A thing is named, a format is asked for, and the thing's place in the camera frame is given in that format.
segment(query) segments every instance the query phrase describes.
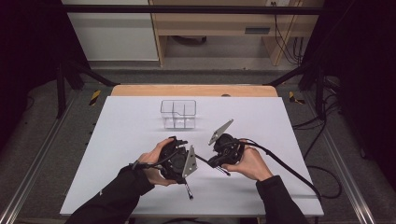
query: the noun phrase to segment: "yellow and black tape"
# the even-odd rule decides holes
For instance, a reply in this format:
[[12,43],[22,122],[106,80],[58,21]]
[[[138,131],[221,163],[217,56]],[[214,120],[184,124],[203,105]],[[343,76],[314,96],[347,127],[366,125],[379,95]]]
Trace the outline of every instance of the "yellow and black tape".
[[90,100],[90,105],[95,105],[96,104],[96,101],[97,101],[97,99],[99,97],[99,94],[100,94],[100,91],[95,91],[93,93],[92,98]]
[[300,104],[300,105],[304,105],[305,104],[305,100],[297,100],[294,97],[294,93],[292,91],[289,91],[289,100],[292,103],[297,103],[297,104]]

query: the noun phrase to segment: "white tabletop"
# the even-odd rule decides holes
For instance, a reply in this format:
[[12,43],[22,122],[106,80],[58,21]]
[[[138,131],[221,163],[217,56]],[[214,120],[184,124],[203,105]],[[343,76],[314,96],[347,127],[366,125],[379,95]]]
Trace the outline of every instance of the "white tabletop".
[[[195,100],[196,127],[174,131],[163,127],[162,100]],[[169,136],[194,145],[195,153],[210,159],[216,153],[207,143],[229,119],[226,133],[249,138],[268,148],[297,173],[311,181],[301,150],[279,97],[171,97],[109,96],[92,134],[77,174],[66,196],[62,215],[70,215],[114,179],[123,166]],[[274,175],[280,175],[291,198],[306,216],[322,216],[314,191],[261,152]],[[194,199],[184,185],[156,186],[140,198],[135,217],[257,217],[265,215],[255,181],[232,173],[227,176],[197,161],[198,170],[187,177]]]

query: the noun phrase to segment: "white panel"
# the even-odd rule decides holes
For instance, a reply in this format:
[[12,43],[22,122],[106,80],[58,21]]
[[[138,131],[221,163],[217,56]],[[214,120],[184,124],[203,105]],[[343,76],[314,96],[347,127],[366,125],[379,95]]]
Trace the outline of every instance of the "white panel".
[[[171,131],[163,127],[162,100],[195,100],[195,129]],[[78,167],[61,214],[70,215],[107,185],[119,169],[175,135],[194,145],[205,159],[215,155],[207,143],[212,133],[229,119],[226,133],[249,138],[267,147],[297,173],[311,181],[291,128],[283,101],[278,97],[108,97]],[[323,211],[315,193],[262,152],[274,175],[280,175],[292,199],[308,216]],[[227,176],[197,160],[198,170],[187,177],[194,200],[182,185],[156,186],[141,197],[136,216],[257,216],[264,215],[255,181],[232,173]]]
[[[147,5],[147,0],[63,0],[80,5]],[[148,13],[68,13],[89,61],[158,61]]]

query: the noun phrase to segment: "black horizontal bar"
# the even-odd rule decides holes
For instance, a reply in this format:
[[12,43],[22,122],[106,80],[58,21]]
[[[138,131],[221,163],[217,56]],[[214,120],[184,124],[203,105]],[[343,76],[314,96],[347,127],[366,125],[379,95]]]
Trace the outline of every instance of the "black horizontal bar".
[[200,14],[270,14],[322,15],[338,12],[321,7],[231,7],[231,6],[143,6],[143,5],[43,5],[51,10],[78,13],[200,13]]

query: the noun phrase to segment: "hand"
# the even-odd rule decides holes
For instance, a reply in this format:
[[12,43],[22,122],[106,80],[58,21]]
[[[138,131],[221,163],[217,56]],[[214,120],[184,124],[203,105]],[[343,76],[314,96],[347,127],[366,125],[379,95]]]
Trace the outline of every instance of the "hand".
[[[137,160],[139,162],[146,162],[146,163],[157,162],[163,147],[166,146],[168,143],[171,143],[172,141],[174,141],[173,138],[168,138],[161,141],[160,143],[157,144],[157,146],[154,149],[152,149],[150,152],[143,153]],[[153,185],[168,186],[171,184],[176,184],[176,180],[169,180],[163,178],[160,175],[160,171],[155,168],[144,169],[143,171],[145,172],[148,181]]]
[[265,161],[256,148],[245,146],[241,161],[236,165],[222,164],[229,172],[238,172],[252,180],[263,181],[273,176]]

